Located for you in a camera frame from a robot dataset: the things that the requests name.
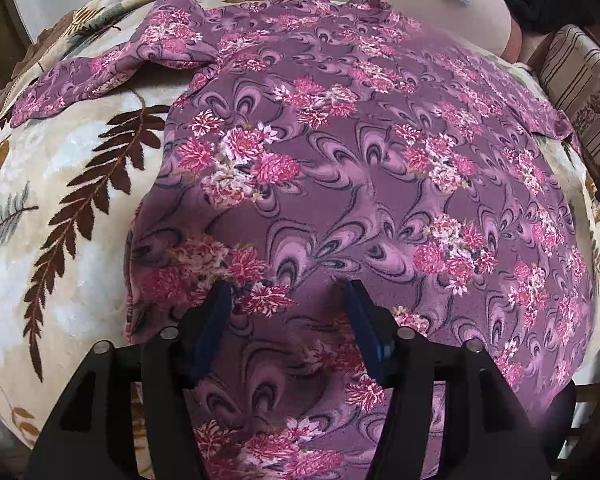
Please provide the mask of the purple floral shirt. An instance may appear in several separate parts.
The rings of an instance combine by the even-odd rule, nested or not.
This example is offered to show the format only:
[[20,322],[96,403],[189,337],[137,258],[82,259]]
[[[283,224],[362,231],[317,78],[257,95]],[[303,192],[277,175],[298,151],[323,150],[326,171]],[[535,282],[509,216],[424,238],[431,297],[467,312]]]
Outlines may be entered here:
[[188,88],[126,252],[143,342],[227,281],[232,314],[189,391],[213,479],[361,479],[388,418],[344,314],[363,283],[437,344],[478,339],[532,422],[581,364],[593,286],[536,144],[565,115],[375,0],[158,0],[124,44],[57,63],[12,124],[99,98],[143,65]]

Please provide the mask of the cream leaf-pattern fleece blanket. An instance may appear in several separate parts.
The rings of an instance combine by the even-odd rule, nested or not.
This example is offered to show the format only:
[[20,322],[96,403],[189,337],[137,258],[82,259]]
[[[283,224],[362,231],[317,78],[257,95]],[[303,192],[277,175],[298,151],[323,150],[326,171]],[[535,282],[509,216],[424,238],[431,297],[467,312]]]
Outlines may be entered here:
[[[104,96],[52,117],[14,126],[12,113],[57,63],[96,58],[127,42],[157,1],[94,0],[42,66],[18,80],[0,116],[0,419],[27,446],[92,344],[137,344],[126,330],[126,252],[137,208],[158,177],[164,139],[161,127],[143,132],[140,118],[169,108],[192,74],[147,63]],[[264,0],[197,1],[212,10]],[[447,37],[550,105],[506,65]],[[591,337],[573,376],[600,350],[600,206],[573,129],[565,140],[539,136],[536,144],[564,194],[593,286]]]

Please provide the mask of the striped beige cushion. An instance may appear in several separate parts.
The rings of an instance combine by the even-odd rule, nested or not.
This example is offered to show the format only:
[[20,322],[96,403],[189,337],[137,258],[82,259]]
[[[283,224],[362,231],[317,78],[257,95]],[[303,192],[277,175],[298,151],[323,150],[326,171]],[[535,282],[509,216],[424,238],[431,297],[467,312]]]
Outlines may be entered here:
[[556,32],[539,80],[600,170],[600,46],[576,25]]

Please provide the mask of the black garment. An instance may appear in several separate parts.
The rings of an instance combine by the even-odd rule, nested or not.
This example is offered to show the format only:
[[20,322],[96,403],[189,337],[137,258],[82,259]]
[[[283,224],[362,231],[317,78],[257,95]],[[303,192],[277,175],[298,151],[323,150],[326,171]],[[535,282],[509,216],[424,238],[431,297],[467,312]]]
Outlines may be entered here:
[[566,25],[590,26],[595,20],[582,0],[504,0],[522,30],[549,34]]

